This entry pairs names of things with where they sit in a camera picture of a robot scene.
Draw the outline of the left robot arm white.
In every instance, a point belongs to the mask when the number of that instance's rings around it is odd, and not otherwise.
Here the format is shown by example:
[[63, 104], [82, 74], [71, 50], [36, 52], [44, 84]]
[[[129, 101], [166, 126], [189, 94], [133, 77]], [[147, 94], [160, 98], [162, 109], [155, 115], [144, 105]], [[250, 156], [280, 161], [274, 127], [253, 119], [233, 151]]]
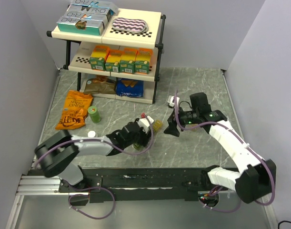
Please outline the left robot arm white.
[[133, 144], [149, 150], [154, 122], [150, 116], [144, 116], [101, 137], [81, 137], [60, 130], [35, 148], [36, 164], [40, 165], [45, 177], [58, 176], [81, 192], [87, 186], [87, 178], [81, 167], [73, 164], [73, 159], [90, 155], [115, 156], [125, 153], [125, 149]]

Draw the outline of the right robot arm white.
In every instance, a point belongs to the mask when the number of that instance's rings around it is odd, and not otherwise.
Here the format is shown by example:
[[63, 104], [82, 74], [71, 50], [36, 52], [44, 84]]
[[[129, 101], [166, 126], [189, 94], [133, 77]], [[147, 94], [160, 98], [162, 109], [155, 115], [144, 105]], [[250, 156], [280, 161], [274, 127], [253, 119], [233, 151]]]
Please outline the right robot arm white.
[[212, 110], [205, 93], [190, 95], [189, 111], [182, 109], [177, 95], [169, 96], [167, 102], [173, 111], [168, 118], [165, 134], [179, 137], [180, 131], [202, 127], [224, 148], [238, 169], [235, 172], [220, 166], [206, 168], [201, 178], [204, 189], [212, 190], [217, 185], [233, 190], [247, 204], [254, 201], [260, 204], [262, 197], [271, 195], [270, 200], [261, 205], [273, 203], [276, 194], [276, 164], [257, 154], [236, 133], [220, 110]]

